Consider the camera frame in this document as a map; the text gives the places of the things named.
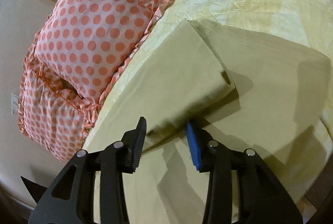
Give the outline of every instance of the bed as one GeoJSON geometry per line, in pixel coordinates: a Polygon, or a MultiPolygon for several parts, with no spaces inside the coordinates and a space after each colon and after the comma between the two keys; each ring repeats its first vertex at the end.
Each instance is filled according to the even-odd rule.
{"type": "MultiPolygon", "coordinates": [[[[119,106],[119,99],[124,97],[123,92],[126,86],[131,82],[142,65],[154,54],[154,51],[163,40],[184,18],[188,20],[205,18],[222,25],[278,36],[313,48],[332,59],[332,7],[333,0],[175,0],[174,5],[167,10],[165,16],[154,27],[149,38],[133,57],[131,63],[111,90],[99,114],[96,125],[90,131],[83,148],[88,152],[99,151],[121,137],[123,132],[110,133],[110,129],[113,128],[111,116],[114,109],[119,106]]],[[[293,147],[297,147],[297,142],[300,142],[299,146],[304,146],[305,144],[308,149],[306,152],[298,149],[297,157],[288,162],[287,168],[278,170],[279,179],[283,182],[295,202],[301,199],[317,178],[332,152],[330,129],[333,110],[331,97],[332,95],[329,94],[323,114],[315,126],[314,138],[299,141],[295,137],[290,137],[286,141],[286,144],[293,143],[293,147]],[[315,146],[314,143],[312,146],[312,141],[317,141],[317,145],[319,145],[315,146]],[[302,164],[301,168],[297,169],[297,176],[288,181],[288,177],[293,173],[294,167],[302,159],[306,159],[306,162],[302,164]]],[[[136,121],[129,121],[128,124],[124,125],[124,129],[132,129],[135,124],[136,121]]],[[[269,149],[268,147],[266,152],[267,154],[262,155],[262,158],[269,161],[274,156],[284,164],[287,163],[288,155],[290,154],[290,150],[279,152],[276,148],[269,149]]],[[[276,168],[274,162],[270,162],[270,164],[274,171],[274,168],[276,168]]],[[[125,184],[127,182],[131,185],[131,187],[125,187],[126,196],[129,197],[128,210],[131,223],[149,223],[152,219],[158,219],[160,223],[169,223],[170,221],[173,223],[184,223],[184,217],[186,217],[190,208],[180,204],[182,207],[177,211],[171,205],[169,207],[165,205],[165,199],[168,200],[168,204],[172,204],[179,198],[177,194],[179,187],[177,180],[182,183],[186,183],[189,180],[189,186],[191,187],[195,184],[191,180],[202,180],[203,185],[205,185],[206,178],[198,179],[196,177],[196,179],[191,179],[195,178],[191,165],[184,137],[176,137],[170,143],[164,144],[163,147],[154,148],[154,150],[147,152],[143,156],[135,180],[124,178],[125,184]],[[166,149],[171,150],[168,160],[163,155],[166,149]],[[177,167],[179,166],[176,166],[174,170],[170,166],[169,160],[173,160],[173,155],[179,156],[176,161],[179,160],[183,164],[182,168],[186,170],[185,175],[177,173],[177,167]],[[154,166],[152,159],[158,159],[161,163],[165,163],[164,169],[159,170],[159,173],[155,173],[154,169],[151,168],[154,166]],[[173,182],[164,184],[164,192],[161,193],[158,185],[168,169],[171,170],[173,182]],[[150,191],[149,197],[144,203],[138,202],[142,199],[142,194],[145,191],[150,191]],[[150,208],[153,208],[154,212],[148,214],[147,211],[150,208]]],[[[205,188],[196,188],[194,192],[198,199],[197,203],[194,201],[192,205],[200,207],[205,201],[205,188]]]]}

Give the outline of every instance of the beige blanket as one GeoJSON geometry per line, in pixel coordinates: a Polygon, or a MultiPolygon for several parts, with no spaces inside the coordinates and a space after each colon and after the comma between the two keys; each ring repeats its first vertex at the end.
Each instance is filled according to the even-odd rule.
{"type": "MultiPolygon", "coordinates": [[[[146,116],[148,131],[166,129],[163,135],[151,134],[148,145],[165,141],[174,127],[169,131],[163,122],[181,125],[191,114],[187,107],[221,99],[234,82],[236,90],[208,108],[202,106],[203,126],[231,149],[254,148],[298,201],[331,150],[331,143],[324,148],[330,137],[319,122],[330,75],[330,60],[305,46],[207,20],[183,20],[125,88],[115,103],[118,108],[99,129],[110,134],[97,140],[96,147],[120,139],[140,115],[146,116]],[[222,78],[221,71],[228,76],[222,78]],[[198,83],[205,86],[197,86],[198,94],[192,95],[198,83]],[[214,91],[220,93],[209,96],[214,91]]],[[[208,174],[195,170],[182,131],[146,153],[136,173],[124,176],[124,184],[131,223],[202,221],[208,174]]]]}

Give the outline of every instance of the silver bolt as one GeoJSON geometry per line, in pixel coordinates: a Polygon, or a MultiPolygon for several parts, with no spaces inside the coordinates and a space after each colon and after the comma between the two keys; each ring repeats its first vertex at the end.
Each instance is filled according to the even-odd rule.
{"type": "Polygon", "coordinates": [[[122,141],[116,141],[113,144],[113,147],[115,147],[116,149],[121,148],[122,146],[124,146],[124,143],[122,141]]]}
{"type": "Polygon", "coordinates": [[[210,140],[208,142],[209,147],[217,147],[218,145],[219,145],[219,143],[216,140],[210,140]]]}
{"type": "Polygon", "coordinates": [[[87,152],[86,152],[85,150],[79,150],[79,151],[76,153],[76,156],[77,156],[77,157],[84,157],[86,154],[87,154],[87,152]]]}
{"type": "Polygon", "coordinates": [[[247,154],[248,156],[254,156],[254,155],[255,155],[255,150],[253,150],[253,149],[247,149],[247,150],[246,150],[246,154],[247,154]]]}

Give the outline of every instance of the folded fabric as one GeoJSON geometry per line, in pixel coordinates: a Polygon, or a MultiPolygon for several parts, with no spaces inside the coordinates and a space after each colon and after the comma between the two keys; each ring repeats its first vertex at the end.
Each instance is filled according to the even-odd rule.
{"type": "MultiPolygon", "coordinates": [[[[330,137],[323,124],[318,123],[328,92],[330,60],[315,50],[272,35],[206,20],[194,24],[199,33],[187,21],[180,24],[129,82],[99,126],[99,138],[91,140],[89,150],[101,149],[120,139],[124,131],[135,125],[140,114],[148,116],[149,129],[159,125],[160,117],[151,113],[169,112],[164,96],[184,91],[186,97],[191,92],[187,89],[192,86],[189,80],[202,80],[196,70],[188,70],[202,63],[201,51],[198,52],[192,41],[202,37],[200,42],[204,39],[214,57],[228,68],[228,77],[236,87],[205,109],[201,118],[203,126],[231,149],[242,151],[253,147],[294,201],[298,201],[326,162],[327,151],[332,150],[332,143],[329,148],[324,147],[323,144],[328,146],[330,137]],[[177,73],[179,77],[168,82],[168,86],[159,86],[165,84],[165,75],[145,74],[150,73],[148,69],[163,65],[162,61],[172,60],[169,53],[158,52],[164,50],[163,46],[172,44],[175,55],[183,56],[187,52],[183,46],[189,43],[190,50],[195,48],[190,54],[192,64],[186,64],[186,70],[177,68],[181,71],[177,73]],[[145,83],[150,86],[141,90],[140,86],[145,83]],[[159,89],[162,100],[150,99],[151,87],[159,89]],[[127,115],[132,110],[138,113],[133,121],[127,115]]],[[[209,95],[207,92],[202,91],[197,100],[209,95]]],[[[174,114],[181,114],[181,109],[174,110],[174,114]]],[[[130,222],[201,223],[208,180],[208,174],[199,174],[193,166],[184,132],[179,131],[176,138],[144,154],[134,176],[124,175],[130,222]]],[[[234,203],[234,220],[236,207],[234,203]]]]}

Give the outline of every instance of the wall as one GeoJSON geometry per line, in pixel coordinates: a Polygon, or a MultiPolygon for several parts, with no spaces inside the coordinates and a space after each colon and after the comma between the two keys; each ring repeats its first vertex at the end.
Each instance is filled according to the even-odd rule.
{"type": "Polygon", "coordinates": [[[48,186],[64,164],[19,131],[11,93],[19,93],[22,60],[53,7],[50,0],[0,0],[0,182],[29,205],[35,203],[20,176],[48,186]]]}

